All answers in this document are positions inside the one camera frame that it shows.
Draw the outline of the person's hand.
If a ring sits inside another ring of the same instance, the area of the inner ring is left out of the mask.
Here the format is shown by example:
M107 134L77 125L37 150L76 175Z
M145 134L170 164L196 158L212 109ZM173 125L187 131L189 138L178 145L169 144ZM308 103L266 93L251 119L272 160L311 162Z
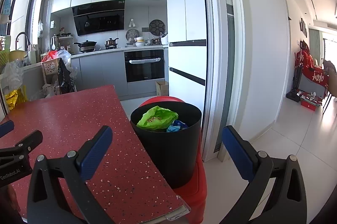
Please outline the person's hand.
M331 61L323 60L324 70L328 75L328 91L330 94L336 98L337 93L337 82L336 82L336 68Z

